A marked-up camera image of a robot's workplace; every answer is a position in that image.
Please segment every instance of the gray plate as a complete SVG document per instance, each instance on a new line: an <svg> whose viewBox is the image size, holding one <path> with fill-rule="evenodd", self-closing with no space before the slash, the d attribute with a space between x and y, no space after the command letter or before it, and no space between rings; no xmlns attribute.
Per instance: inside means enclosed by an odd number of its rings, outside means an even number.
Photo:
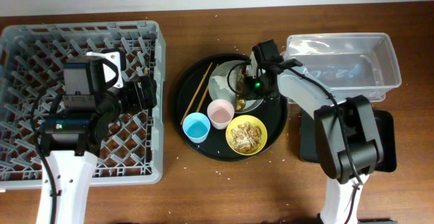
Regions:
<svg viewBox="0 0 434 224"><path fill-rule="evenodd" d="M221 64L211 74L209 85L210 85L210 96L212 100L216 99L225 99L232 103L235 108L235 93L229 89L227 83L227 75L229 70L234 67L236 64L242 63L245 61L242 60L234 60ZM231 73L231 77L229 78L229 82L231 83L232 88L236 87L237 83L237 74L239 73L239 67L234 69ZM261 100L249 100L245 102L245 107L241 111L236 111L236 113L246 113L256 109L261 103Z"/></svg>

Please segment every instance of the food in bowl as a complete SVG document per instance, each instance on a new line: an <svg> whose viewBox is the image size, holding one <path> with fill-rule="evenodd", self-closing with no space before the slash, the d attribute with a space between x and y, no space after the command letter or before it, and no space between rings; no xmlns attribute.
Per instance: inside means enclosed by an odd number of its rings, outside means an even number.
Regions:
<svg viewBox="0 0 434 224"><path fill-rule="evenodd" d="M251 153L260 145L262 132L250 122L239 124L231 130L229 143L240 153Z"/></svg>

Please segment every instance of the wooden table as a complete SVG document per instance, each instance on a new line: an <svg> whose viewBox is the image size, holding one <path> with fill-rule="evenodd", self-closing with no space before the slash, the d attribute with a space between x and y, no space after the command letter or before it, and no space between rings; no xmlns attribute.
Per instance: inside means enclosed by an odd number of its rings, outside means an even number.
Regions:
<svg viewBox="0 0 434 224"><path fill-rule="evenodd" d="M247 54L267 39L283 50L293 34L350 32L389 34L402 75L401 87L374 105L394 116L398 167L370 177L358 217L433 222L433 2L11 17L0 18L0 28L145 19L160 24L167 42L163 178L155 185L92 187L85 223L271 223L314 217L324 203L326 176L319 165L298 159L298 106L290 107L291 120L267 152L228 163L199 155L181 140L169 97L182 72L206 56ZM39 197L39 190L1 193L0 222L34 223Z"/></svg>

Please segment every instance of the transparent container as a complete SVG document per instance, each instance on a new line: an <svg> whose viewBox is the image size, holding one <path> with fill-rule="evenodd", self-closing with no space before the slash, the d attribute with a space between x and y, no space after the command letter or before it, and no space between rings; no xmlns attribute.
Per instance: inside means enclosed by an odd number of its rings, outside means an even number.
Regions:
<svg viewBox="0 0 434 224"><path fill-rule="evenodd" d="M364 95L372 102L401 85L395 50L385 33L291 35L283 57L297 58L335 96Z"/></svg>

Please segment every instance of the chopsticks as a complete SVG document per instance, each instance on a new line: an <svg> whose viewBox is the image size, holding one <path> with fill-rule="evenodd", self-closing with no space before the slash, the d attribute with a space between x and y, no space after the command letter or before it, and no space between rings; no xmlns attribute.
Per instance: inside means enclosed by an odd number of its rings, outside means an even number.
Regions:
<svg viewBox="0 0 434 224"><path fill-rule="evenodd" d="M201 109L202 103L205 100L206 93L208 92L209 88L210 88L210 83L208 83L208 85L206 86L205 92L202 95L202 99L201 99L201 102L199 103L199 106L197 106L196 112L199 112L199 110Z"/></svg>
<svg viewBox="0 0 434 224"><path fill-rule="evenodd" d="M199 90L201 89L202 84L203 84L203 81L205 81L205 78L206 78L206 76L208 75L208 71L210 71L211 66L212 66L212 62L211 62L211 64L209 65L208 69L206 70L205 75L203 75L203 78L202 78L202 80L201 80L201 83L199 83L199 86L198 86L197 89L196 89L195 95L193 95L193 97L192 97L192 99L191 99L191 101L190 101L190 104L189 104L189 106L187 107L187 110L186 110L185 113L184 113L184 117L182 117L182 119L181 119L181 126L182 126L182 123L184 123L184 119L185 119L185 117L187 116L187 114L189 113L189 111L190 111L190 109L191 109L191 105L193 105L193 101L195 100L197 93L198 93Z"/></svg>

